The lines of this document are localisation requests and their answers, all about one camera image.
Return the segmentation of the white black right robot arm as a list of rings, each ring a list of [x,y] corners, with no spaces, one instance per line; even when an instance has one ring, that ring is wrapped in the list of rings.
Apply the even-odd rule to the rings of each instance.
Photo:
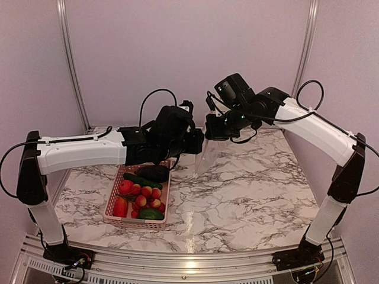
[[[206,116],[206,139],[234,142],[242,129],[251,127],[257,130],[266,123],[299,136],[336,163],[327,195],[298,247],[274,254],[278,263],[288,257],[299,265],[307,264],[319,253],[322,242],[347,206],[361,196],[358,191],[365,151],[370,149],[377,154],[377,150],[367,144],[361,133],[344,130],[318,114],[317,108],[305,107],[298,98],[292,98],[278,88],[267,87],[255,93],[238,73],[221,80],[214,89],[216,94],[207,92],[210,109],[215,109],[214,102],[217,101],[228,110],[221,115]]]

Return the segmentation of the red lychee fruit bunch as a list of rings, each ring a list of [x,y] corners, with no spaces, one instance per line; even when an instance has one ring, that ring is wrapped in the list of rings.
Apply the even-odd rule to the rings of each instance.
[[[138,219],[139,212],[145,208],[158,209],[165,216],[166,205],[161,199],[162,190],[158,188],[141,187],[139,184],[134,183],[131,195],[121,195],[118,190],[118,196],[127,200],[127,217],[129,218]]]

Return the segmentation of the pink perforated plastic basket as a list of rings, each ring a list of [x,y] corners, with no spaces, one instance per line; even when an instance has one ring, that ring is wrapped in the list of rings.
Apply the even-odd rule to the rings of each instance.
[[[134,172],[143,167],[143,166],[149,166],[150,164],[140,164],[140,165],[134,165],[134,166],[120,166],[118,168],[118,172],[116,175],[116,178],[114,180],[113,188],[110,193],[109,200],[107,202],[107,206],[104,212],[104,221],[109,222],[110,224],[116,226],[116,227],[131,227],[131,228],[143,228],[143,229],[151,229],[151,230],[164,230],[165,224],[166,224],[166,215],[168,210],[168,201],[169,201],[169,191],[170,191],[170,178],[162,184],[162,201],[166,205],[165,209],[165,217],[161,221],[157,220],[142,220],[142,219],[132,219],[129,217],[120,218],[113,216],[113,208],[115,201],[117,199],[118,195],[118,187],[119,184],[124,180],[123,174],[124,173],[131,173],[133,175]]]

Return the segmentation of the red toy tomato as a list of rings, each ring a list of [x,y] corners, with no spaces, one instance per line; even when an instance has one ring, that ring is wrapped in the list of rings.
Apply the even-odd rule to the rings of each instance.
[[[131,195],[134,183],[130,180],[123,180],[118,187],[119,194]]]

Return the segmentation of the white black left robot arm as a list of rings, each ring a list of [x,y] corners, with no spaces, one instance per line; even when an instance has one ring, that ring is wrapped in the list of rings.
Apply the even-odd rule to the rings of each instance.
[[[141,127],[108,127],[102,134],[76,137],[40,137],[28,133],[22,147],[16,193],[38,225],[45,241],[45,253],[62,263],[70,263],[79,254],[68,244],[47,193],[47,175],[76,167],[159,164],[182,153],[201,153],[204,134],[197,128],[187,106],[164,106],[157,118]]]

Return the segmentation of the clear zip top bag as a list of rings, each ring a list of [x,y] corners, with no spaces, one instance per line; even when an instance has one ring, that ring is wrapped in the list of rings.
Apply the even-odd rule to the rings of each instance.
[[[204,139],[201,153],[195,156],[193,178],[199,178],[213,166],[223,147],[223,141]]]

